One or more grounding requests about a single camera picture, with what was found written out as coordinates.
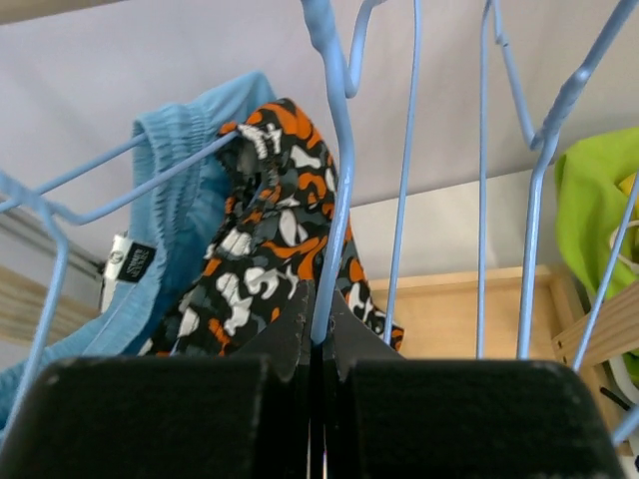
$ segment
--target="hanging laundry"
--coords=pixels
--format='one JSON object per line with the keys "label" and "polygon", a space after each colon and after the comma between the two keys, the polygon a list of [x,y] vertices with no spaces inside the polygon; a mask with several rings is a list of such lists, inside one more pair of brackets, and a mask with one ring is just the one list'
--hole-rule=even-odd
{"label": "hanging laundry", "polygon": [[[141,115],[133,136],[133,177],[141,185],[212,142],[225,122],[243,121],[275,95],[262,73],[215,88],[187,105]],[[118,283],[109,308],[65,339],[47,347],[42,367],[69,356],[137,353],[168,307],[201,271],[202,255],[220,226],[229,179],[214,155],[175,175],[132,204],[128,238],[151,247],[153,262],[138,282]],[[21,362],[0,374],[0,428],[24,370]]]}
{"label": "hanging laundry", "polygon": [[[278,319],[301,280],[319,281],[334,211],[336,171],[320,133],[291,100],[266,104],[217,154],[232,183],[224,223],[201,277],[147,344],[148,354],[228,355]],[[336,287],[383,336],[348,225]],[[403,330],[392,331],[399,349]]]}
{"label": "hanging laundry", "polygon": [[[611,237],[619,228],[634,175],[639,170],[639,128],[608,132],[577,142],[555,165],[557,217],[555,236],[570,270],[595,294],[608,264]],[[624,236],[620,255],[633,257],[637,235]],[[618,260],[606,289],[610,299],[637,279],[627,263]],[[635,384],[639,384],[639,350],[623,355]]]}

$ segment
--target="lime green fabric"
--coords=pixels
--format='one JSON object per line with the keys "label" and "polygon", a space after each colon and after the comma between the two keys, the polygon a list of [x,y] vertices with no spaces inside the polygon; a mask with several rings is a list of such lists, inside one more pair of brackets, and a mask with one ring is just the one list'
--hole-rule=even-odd
{"label": "lime green fabric", "polygon": [[[601,283],[610,256],[610,236],[619,227],[628,203],[618,185],[637,170],[639,128],[582,140],[566,150],[555,165],[557,245],[568,267],[591,293]],[[635,232],[628,231],[621,247],[627,257],[632,257]],[[635,279],[630,268],[617,261],[606,299]],[[637,383],[639,360],[627,356],[624,360]]]}

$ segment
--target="light wood surface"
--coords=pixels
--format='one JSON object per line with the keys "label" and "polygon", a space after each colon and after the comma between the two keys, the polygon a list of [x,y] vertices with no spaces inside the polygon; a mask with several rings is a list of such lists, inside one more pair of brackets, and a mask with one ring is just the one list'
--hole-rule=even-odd
{"label": "light wood surface", "polygon": [[[590,314],[570,324],[553,338],[557,357],[571,363]],[[583,365],[599,364],[639,347],[639,281],[604,302],[592,331]]]}
{"label": "light wood surface", "polygon": [[[486,273],[485,357],[515,358],[521,267]],[[395,322],[405,327],[401,353],[409,358],[473,358],[477,316],[477,273],[464,272],[404,277],[397,282]],[[371,282],[373,299],[386,307],[388,280]],[[584,315],[574,283],[563,267],[536,270],[530,357],[566,363],[553,347],[553,337]],[[590,389],[607,427],[619,424],[622,411],[604,397],[611,389],[601,364],[582,367],[580,376]],[[630,454],[627,443],[618,448]]]}
{"label": "light wood surface", "polygon": [[[555,359],[548,318],[555,314],[549,279],[552,270],[537,270],[530,355]],[[475,357],[477,274],[464,272],[401,278],[397,286],[395,321],[405,327],[401,352],[410,358]],[[514,358],[521,268],[487,272],[486,358]],[[373,281],[373,299],[385,308],[387,280]]]}
{"label": "light wood surface", "polygon": [[[551,331],[553,336],[557,336],[561,330],[574,326],[574,324],[583,317],[584,309],[568,271],[560,270],[553,277],[551,291],[557,309],[555,318],[558,321],[557,324],[551,324]],[[561,351],[555,350],[555,354],[557,355],[558,361],[570,364],[568,358],[565,358]],[[621,408],[600,392],[601,387],[614,390],[612,380],[606,373],[603,364],[584,365],[579,370],[579,375],[590,389],[606,426],[612,431],[621,422],[624,413]],[[627,442],[621,444],[617,448],[617,452],[624,456],[632,454],[630,445]]]}
{"label": "light wood surface", "polygon": [[[17,344],[30,344],[46,294],[47,288],[43,285],[0,266],[0,337]],[[68,336],[98,315],[98,309],[62,296],[48,343]]]}

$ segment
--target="blue metal wire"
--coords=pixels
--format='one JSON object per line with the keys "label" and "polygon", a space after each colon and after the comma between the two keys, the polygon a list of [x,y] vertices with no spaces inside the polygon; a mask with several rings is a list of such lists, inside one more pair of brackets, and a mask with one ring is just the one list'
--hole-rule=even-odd
{"label": "blue metal wire", "polygon": [[488,176],[488,14],[491,0],[481,17],[481,47],[479,52],[479,238],[477,247],[477,334],[475,355],[483,357],[486,324],[486,189]]}
{"label": "blue metal wire", "polygon": [[519,301],[519,328],[517,331],[517,358],[527,359],[532,331],[532,305],[535,289],[535,266],[537,265],[537,244],[539,243],[539,218],[541,217],[541,193],[543,176],[557,149],[559,132],[545,140],[541,154],[532,169],[528,189],[528,211],[526,214],[526,237],[523,252],[523,272],[521,298]]}
{"label": "blue metal wire", "polygon": [[612,444],[618,446],[639,427],[639,405],[635,405],[624,420],[612,432]]}
{"label": "blue metal wire", "polygon": [[37,213],[46,231],[55,241],[57,247],[56,260],[53,267],[53,275],[51,277],[51,286],[49,287],[49,291],[45,298],[44,307],[40,315],[40,321],[38,322],[38,327],[36,328],[36,333],[33,338],[33,344],[31,345],[29,358],[25,364],[24,373],[16,391],[14,401],[15,405],[7,419],[6,427],[9,428],[13,424],[13,421],[20,410],[25,394],[29,390],[31,383],[38,373],[42,351],[47,343],[49,329],[51,328],[53,316],[58,305],[58,300],[60,299],[62,285],[64,284],[67,262],[69,260],[69,242],[67,237],[65,237],[53,220],[48,203],[38,194],[30,191],[28,188],[22,186],[19,182],[8,175],[5,175],[1,171],[0,191],[7,195],[10,199],[17,201],[19,204],[27,205],[35,213]]}
{"label": "blue metal wire", "polygon": [[[127,143],[124,143],[114,148],[113,150],[103,155],[100,155],[96,159],[76,168],[75,170],[71,170],[70,172],[65,173],[64,175],[54,180],[51,180],[50,182],[47,182],[43,185],[40,185],[39,187],[34,188],[33,193],[37,195],[44,195],[45,193],[49,193],[51,190],[54,190],[64,185],[65,183],[69,183],[71,180],[75,180],[76,178],[84,175],[85,173],[90,172],[91,170],[94,170],[104,165],[105,163],[113,160],[114,158],[122,155],[123,153],[131,150],[135,146],[140,145],[146,138],[147,136],[145,134],[141,134],[136,137],[133,137]],[[15,198],[7,200],[6,202],[3,202],[0,204],[0,214],[5,213],[19,205],[20,203]]]}
{"label": "blue metal wire", "polygon": [[236,132],[231,132],[227,135],[224,135],[223,137],[220,137],[214,140],[207,147],[204,147],[202,150],[190,156],[183,162],[180,162],[170,167],[165,172],[161,172],[156,177],[153,177],[147,182],[142,183],[141,185],[135,187],[128,193],[120,196],[119,198],[113,200],[112,202],[102,207],[99,207],[91,212],[78,215],[72,212],[71,210],[69,210],[64,205],[52,203],[51,206],[57,215],[64,218],[67,222],[71,223],[72,225],[81,226],[81,225],[86,225],[87,223],[90,223],[90,222],[94,222],[95,220],[98,220],[102,217],[105,217],[106,215],[111,214],[115,210],[118,210],[119,208],[132,202],[136,198],[139,198],[140,196],[148,193],[150,190],[170,180],[172,177],[174,177],[178,173],[183,172],[187,168],[190,168],[195,163],[203,160],[205,157],[214,153],[216,150],[224,146],[226,143],[232,140],[236,135],[237,135]]}
{"label": "blue metal wire", "polygon": [[346,67],[343,49],[335,27],[335,19],[329,0],[302,0],[304,19],[309,29],[311,43],[321,54],[326,79],[326,95],[337,133],[339,149],[339,181],[328,244],[319,278],[318,297],[311,327],[313,344],[321,344],[326,338],[332,292],[341,260],[343,238],[346,233],[348,209],[352,195],[354,175],[354,141],[346,97],[356,94],[361,75],[361,58],[370,11],[379,0],[364,0],[357,14],[350,53],[350,66]]}
{"label": "blue metal wire", "polygon": [[579,371],[579,368],[581,367],[583,356],[586,353],[586,348],[588,347],[588,342],[590,341],[590,336],[592,336],[592,331],[595,328],[595,323],[597,322],[597,317],[599,316],[601,304],[603,304],[606,289],[608,289],[608,283],[610,282],[610,278],[612,277],[612,271],[617,264],[617,257],[619,256],[619,251],[621,250],[623,237],[625,236],[626,229],[628,228],[628,223],[630,222],[632,212],[637,202],[637,194],[639,193],[639,181],[637,181],[638,178],[639,172],[637,172],[635,181],[632,184],[630,198],[628,199],[626,209],[623,212],[623,218],[621,220],[619,230],[617,230],[617,238],[615,238],[612,250],[610,251],[610,258],[608,259],[608,263],[606,264],[606,270],[603,273],[603,278],[601,280],[601,284],[599,285],[599,289],[597,289],[597,296],[595,297],[595,302],[592,305],[590,316],[588,317],[588,322],[586,323],[586,329],[584,330],[583,336],[581,336],[581,341],[579,342],[579,347],[577,348],[577,353],[575,354],[575,359],[572,364],[572,368],[575,371]]}
{"label": "blue metal wire", "polygon": [[528,357],[530,347],[530,331],[532,324],[532,306],[534,300],[535,265],[537,257],[537,243],[539,238],[539,217],[541,212],[541,193],[543,176],[552,160],[557,148],[557,141],[563,122],[570,114],[575,103],[581,95],[586,83],[592,76],[599,61],[614,41],[621,27],[628,19],[639,0],[620,0],[581,66],[570,76],[559,90],[542,127],[534,133],[530,115],[526,106],[525,97],[521,89],[521,83],[517,74],[514,60],[510,53],[507,35],[501,26],[501,11],[499,0],[492,0],[494,8],[495,41],[501,47],[503,60],[508,73],[508,80],[512,97],[517,110],[517,117],[526,145],[531,150],[541,147],[539,159],[530,179],[530,191],[528,195],[528,213],[526,219],[526,239],[523,259],[523,279],[521,285],[521,301],[519,309],[519,331],[517,337],[517,357]]}
{"label": "blue metal wire", "polygon": [[399,183],[399,199],[397,203],[397,219],[395,223],[395,239],[392,246],[390,263],[390,283],[388,285],[388,304],[383,330],[383,340],[390,344],[392,335],[392,319],[397,296],[397,277],[399,276],[399,258],[401,257],[401,237],[403,235],[403,218],[408,193],[408,174],[410,172],[410,155],[412,152],[412,136],[415,123],[415,103],[417,85],[419,83],[419,58],[421,57],[421,0],[413,1],[414,32],[412,44],[412,70],[410,72],[410,94],[408,95],[408,112],[406,119],[406,136],[403,144],[403,161],[401,164],[401,182]]}

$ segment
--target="orange pattern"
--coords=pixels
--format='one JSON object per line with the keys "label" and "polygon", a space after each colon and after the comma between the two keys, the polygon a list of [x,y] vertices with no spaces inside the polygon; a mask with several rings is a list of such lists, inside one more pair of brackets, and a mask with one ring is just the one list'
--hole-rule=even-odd
{"label": "orange pattern", "polygon": [[314,175],[313,173],[302,173],[298,178],[298,182],[301,190],[307,190],[309,185],[315,185],[318,190],[319,199],[323,200],[326,196],[326,181],[320,175]]}
{"label": "orange pattern", "polygon": [[312,251],[314,248],[318,247],[319,242],[320,240],[317,238],[309,238],[297,246],[279,246],[273,241],[266,241],[263,246],[270,249],[277,257],[289,258],[294,254],[306,254],[309,251]]}
{"label": "orange pattern", "polygon": [[209,319],[209,331],[213,333],[213,336],[221,345],[220,356],[224,356],[227,346],[231,344],[231,337],[224,331],[222,323],[214,317]]}
{"label": "orange pattern", "polygon": [[366,279],[366,277],[363,275],[363,268],[359,263],[359,259],[357,259],[356,257],[354,257],[350,262],[348,277],[353,282],[364,281]]}
{"label": "orange pattern", "polygon": [[207,267],[204,269],[203,275],[210,276],[215,272],[220,264],[222,264],[222,261],[218,257],[212,257],[211,259],[209,259]]}
{"label": "orange pattern", "polygon": [[323,250],[323,247],[326,246],[328,242],[328,237],[323,237],[321,241],[311,249],[302,259],[300,263],[300,268],[298,269],[298,276],[301,280],[305,279],[315,279],[314,275],[314,260],[318,253]]}
{"label": "orange pattern", "polygon": [[[265,159],[260,159],[260,168],[262,182],[268,181],[268,184],[254,202],[244,204],[253,195],[255,183],[244,183],[246,179],[234,172],[238,151],[254,141],[255,131],[243,138],[246,130],[238,128],[235,122],[223,125],[221,135],[236,131],[239,137],[216,154],[216,159],[230,172],[233,184],[232,193],[225,203],[225,222],[211,244],[213,257],[207,261],[200,279],[188,291],[196,286],[200,288],[198,294],[191,294],[188,299],[189,307],[197,312],[200,321],[195,331],[177,338],[172,336],[179,334],[174,332],[178,330],[175,325],[163,322],[164,327],[158,332],[162,344],[152,345],[151,351],[155,354],[169,355],[172,350],[190,354],[198,348],[210,355],[232,354],[257,334],[262,324],[269,324],[280,317],[300,280],[315,281],[320,275],[328,242],[327,231],[335,209],[335,193],[328,189],[325,180],[328,174],[337,179],[333,157],[311,120],[288,99],[260,107],[249,116],[246,124],[263,133],[261,148],[266,145],[269,153]],[[274,127],[280,134],[273,135]],[[275,142],[280,142],[280,154],[274,149]],[[293,147],[317,158],[319,165],[298,166],[291,158]],[[284,204],[284,196],[294,201]],[[238,203],[247,210],[236,212]],[[284,211],[288,212],[285,222]],[[236,256],[216,247],[232,229],[244,237],[243,241],[250,237],[250,253]],[[294,241],[305,239],[300,244],[289,246],[291,236]],[[228,297],[224,285],[229,285],[231,279],[236,281],[236,286],[233,297]],[[350,221],[344,235],[337,279],[346,304],[350,304],[354,286],[359,286],[351,310],[368,327],[380,331],[384,313],[372,302],[354,247]],[[229,329],[235,331],[231,335],[224,326],[238,313],[238,304],[246,305],[242,307],[249,311],[241,313],[248,313],[250,319],[237,329]],[[177,302],[171,314],[166,316],[167,321],[175,320],[179,305]],[[403,330],[393,326],[391,339],[392,347],[399,349]]]}

